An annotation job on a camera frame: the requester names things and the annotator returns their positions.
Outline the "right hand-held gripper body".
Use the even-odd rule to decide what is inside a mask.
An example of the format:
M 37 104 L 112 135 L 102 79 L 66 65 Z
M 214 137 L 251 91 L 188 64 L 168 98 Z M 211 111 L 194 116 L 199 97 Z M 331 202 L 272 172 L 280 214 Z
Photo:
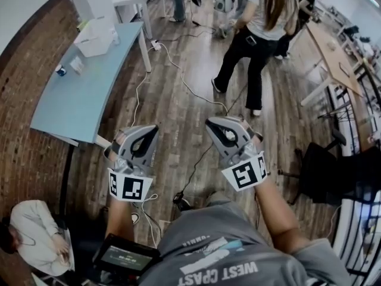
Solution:
M 252 138 L 241 148 L 232 147 L 221 154 L 222 174 L 235 191 L 263 183 L 267 178 L 264 150 L 259 138 Z

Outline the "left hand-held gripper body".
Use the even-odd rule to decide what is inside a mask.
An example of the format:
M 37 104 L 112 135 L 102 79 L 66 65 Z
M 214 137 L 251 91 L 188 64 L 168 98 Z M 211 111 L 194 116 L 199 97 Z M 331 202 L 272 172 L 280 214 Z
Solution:
M 138 165 L 116 154 L 111 145 L 104 150 L 108 160 L 108 186 L 110 195 L 118 201 L 144 202 L 153 183 Z

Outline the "white plastic basket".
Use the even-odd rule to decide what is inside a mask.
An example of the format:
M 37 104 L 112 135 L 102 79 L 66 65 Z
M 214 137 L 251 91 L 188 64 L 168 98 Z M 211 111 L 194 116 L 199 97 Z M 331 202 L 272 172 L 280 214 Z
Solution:
M 86 57 L 104 55 L 113 42 L 115 24 L 108 17 L 91 19 L 74 40 L 75 46 Z

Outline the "person's right forearm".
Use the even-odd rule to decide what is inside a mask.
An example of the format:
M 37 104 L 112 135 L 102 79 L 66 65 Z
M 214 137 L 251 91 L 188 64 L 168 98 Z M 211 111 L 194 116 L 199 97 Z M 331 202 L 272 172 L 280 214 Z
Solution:
M 291 254 L 298 249 L 299 223 L 271 177 L 255 186 L 264 223 L 276 249 Z

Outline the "person's left forearm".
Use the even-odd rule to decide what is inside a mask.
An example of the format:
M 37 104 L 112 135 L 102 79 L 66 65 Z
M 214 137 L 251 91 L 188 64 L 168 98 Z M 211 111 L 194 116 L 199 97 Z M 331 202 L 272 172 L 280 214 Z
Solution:
M 129 202 L 120 201 L 111 197 L 105 238 L 109 234 L 122 237 L 129 241 L 135 240 L 132 211 Z

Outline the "small printed packet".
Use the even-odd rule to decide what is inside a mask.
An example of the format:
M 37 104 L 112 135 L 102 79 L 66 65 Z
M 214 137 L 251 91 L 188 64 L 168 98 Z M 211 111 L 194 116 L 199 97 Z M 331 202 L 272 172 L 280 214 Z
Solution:
M 71 61 L 70 61 L 70 66 L 71 68 L 78 74 L 81 75 L 82 71 L 85 67 L 83 64 L 82 60 L 80 59 L 79 56 L 75 56 Z

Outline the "person's right hand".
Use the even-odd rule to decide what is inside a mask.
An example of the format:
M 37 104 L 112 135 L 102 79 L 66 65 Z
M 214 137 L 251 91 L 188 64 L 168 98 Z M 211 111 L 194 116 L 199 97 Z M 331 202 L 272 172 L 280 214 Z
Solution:
M 260 145 L 263 142 L 263 136 L 259 132 L 256 132 L 248 125 L 246 131 L 249 133 L 251 141 L 255 145 Z

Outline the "light blue table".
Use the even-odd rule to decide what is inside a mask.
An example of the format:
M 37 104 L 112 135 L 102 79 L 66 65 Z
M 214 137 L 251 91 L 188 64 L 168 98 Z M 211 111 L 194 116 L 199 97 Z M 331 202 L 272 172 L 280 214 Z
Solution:
M 111 45 L 104 55 L 86 58 L 75 45 L 69 47 L 60 61 L 67 73 L 51 75 L 30 128 L 74 146 L 79 142 L 109 146 L 110 142 L 99 135 L 98 129 L 115 80 L 135 41 L 139 42 L 146 71 L 151 71 L 143 24 L 139 21 L 117 24 L 116 31 L 120 44 Z M 81 75 L 70 66 L 75 56 L 85 65 Z

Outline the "black monitor screen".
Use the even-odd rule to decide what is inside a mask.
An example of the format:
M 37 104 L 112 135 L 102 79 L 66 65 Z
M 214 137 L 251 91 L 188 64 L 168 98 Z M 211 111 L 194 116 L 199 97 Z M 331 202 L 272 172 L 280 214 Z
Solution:
M 119 275 L 141 276 L 161 261 L 156 248 L 108 234 L 92 259 L 95 268 Z

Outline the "black office chair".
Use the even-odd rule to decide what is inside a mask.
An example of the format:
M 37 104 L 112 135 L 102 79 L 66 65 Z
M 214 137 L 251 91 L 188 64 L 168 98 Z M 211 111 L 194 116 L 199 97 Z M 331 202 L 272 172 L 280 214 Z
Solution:
M 329 152 L 340 144 L 346 145 L 346 138 L 337 129 L 332 130 L 333 141 L 326 147 L 310 142 L 306 152 L 295 152 L 301 157 L 298 191 L 289 204 L 294 205 L 304 194 L 313 203 L 335 204 L 345 194 L 351 194 L 361 180 L 356 156 L 335 157 Z

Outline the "grey printed t-shirt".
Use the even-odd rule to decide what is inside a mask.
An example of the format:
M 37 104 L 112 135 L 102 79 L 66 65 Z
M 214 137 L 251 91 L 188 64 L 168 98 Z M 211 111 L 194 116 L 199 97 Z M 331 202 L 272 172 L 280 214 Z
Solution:
M 164 233 L 161 260 L 138 286 L 350 286 L 328 240 L 286 254 L 269 246 L 234 202 L 183 212 Z

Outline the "wooden table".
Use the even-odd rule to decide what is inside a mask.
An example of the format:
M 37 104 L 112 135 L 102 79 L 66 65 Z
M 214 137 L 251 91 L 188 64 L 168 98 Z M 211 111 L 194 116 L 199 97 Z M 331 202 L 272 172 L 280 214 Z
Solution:
M 309 22 L 306 24 L 309 35 L 312 37 L 320 52 L 321 60 L 327 70 L 327 78 L 308 94 L 300 103 L 307 106 L 315 97 L 320 95 L 329 85 L 342 85 L 355 94 L 363 97 L 361 86 L 358 83 L 354 71 L 346 57 L 344 50 L 338 41 L 327 32 L 319 28 L 318 24 Z

